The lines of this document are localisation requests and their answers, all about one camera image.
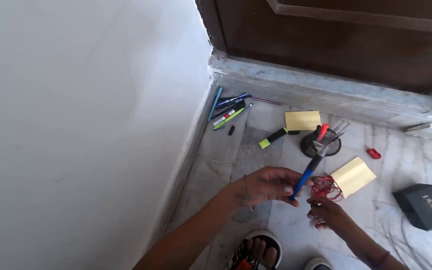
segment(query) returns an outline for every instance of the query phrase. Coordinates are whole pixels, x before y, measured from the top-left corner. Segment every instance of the red marker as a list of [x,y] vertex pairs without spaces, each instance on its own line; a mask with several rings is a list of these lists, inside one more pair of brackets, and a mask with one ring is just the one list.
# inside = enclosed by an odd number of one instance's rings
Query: red marker
[[323,136],[326,134],[328,127],[329,127],[329,125],[327,123],[322,124],[321,132],[319,132],[318,142],[321,141]]
[[216,122],[213,123],[213,126],[218,125],[219,123],[223,122],[223,120],[225,120],[226,118],[230,117],[231,114],[234,114],[236,111],[234,109],[230,110],[227,112],[227,114],[223,115],[223,117],[219,118],[218,120],[216,120]]

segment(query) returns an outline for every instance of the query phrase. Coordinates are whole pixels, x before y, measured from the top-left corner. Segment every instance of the wooden door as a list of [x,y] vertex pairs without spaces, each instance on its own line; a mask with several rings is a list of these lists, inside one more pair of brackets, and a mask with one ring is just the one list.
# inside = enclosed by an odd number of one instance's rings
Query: wooden door
[[219,20],[213,43],[230,55],[432,91],[432,0],[206,2]]

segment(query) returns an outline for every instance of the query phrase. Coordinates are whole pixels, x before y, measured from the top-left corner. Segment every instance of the pen stand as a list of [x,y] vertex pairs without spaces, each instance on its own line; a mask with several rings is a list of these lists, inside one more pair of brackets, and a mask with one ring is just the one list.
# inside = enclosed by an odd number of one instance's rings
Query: pen stand
[[[301,152],[309,158],[314,158],[320,147],[317,147],[315,141],[318,139],[318,133],[316,131],[309,133],[301,139],[301,143],[299,147],[301,148]],[[324,141],[327,138],[326,135],[331,135],[334,137],[336,133],[329,129],[326,131],[326,134],[322,137],[321,141]],[[338,154],[339,150],[341,150],[341,139],[337,139],[329,144],[328,150],[326,152],[326,157],[334,156]]]

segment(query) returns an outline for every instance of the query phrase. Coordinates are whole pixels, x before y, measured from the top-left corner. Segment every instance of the bangle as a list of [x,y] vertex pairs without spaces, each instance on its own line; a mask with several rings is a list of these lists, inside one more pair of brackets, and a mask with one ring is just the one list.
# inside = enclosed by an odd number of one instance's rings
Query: bangle
[[249,209],[251,210],[251,212],[254,212],[255,206],[253,205],[253,207],[251,208],[251,205],[249,205],[249,193],[248,193],[248,189],[246,188],[246,175],[243,176],[243,183],[244,183],[244,190],[246,191],[246,200],[248,201]]

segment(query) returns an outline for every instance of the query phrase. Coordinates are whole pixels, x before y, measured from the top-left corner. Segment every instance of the sticky note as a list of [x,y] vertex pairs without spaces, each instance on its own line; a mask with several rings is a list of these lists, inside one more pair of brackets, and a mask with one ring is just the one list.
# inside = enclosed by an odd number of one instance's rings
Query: sticky note
[[315,130],[321,125],[319,111],[288,111],[284,113],[286,128],[289,131]]
[[344,198],[349,197],[376,178],[376,175],[359,156],[333,172],[331,176],[343,191]]

